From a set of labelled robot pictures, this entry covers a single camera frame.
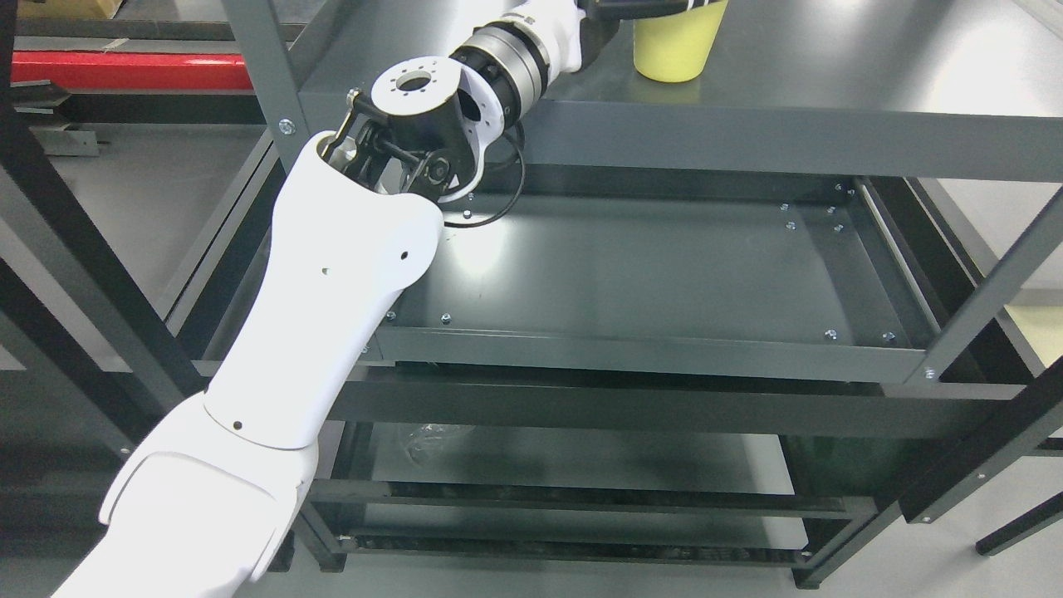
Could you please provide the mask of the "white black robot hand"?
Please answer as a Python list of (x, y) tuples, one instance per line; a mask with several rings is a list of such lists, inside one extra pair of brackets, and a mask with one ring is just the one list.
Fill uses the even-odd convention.
[(668, 17), (705, 7), (708, 1), (527, 1), (514, 18), (532, 27), (546, 49), (550, 72), (581, 71), (598, 57), (622, 22)]

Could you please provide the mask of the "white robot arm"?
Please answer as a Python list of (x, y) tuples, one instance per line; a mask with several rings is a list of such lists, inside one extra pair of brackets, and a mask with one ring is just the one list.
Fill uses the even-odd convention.
[(349, 95), (304, 144), (271, 217), (253, 306), (205, 390), (145, 435), (104, 497), (102, 540), (57, 597), (231, 597), (261, 579), (311, 488), (350, 371), (480, 182), (487, 148), (584, 64), (576, 1), (527, 1), (448, 56)]

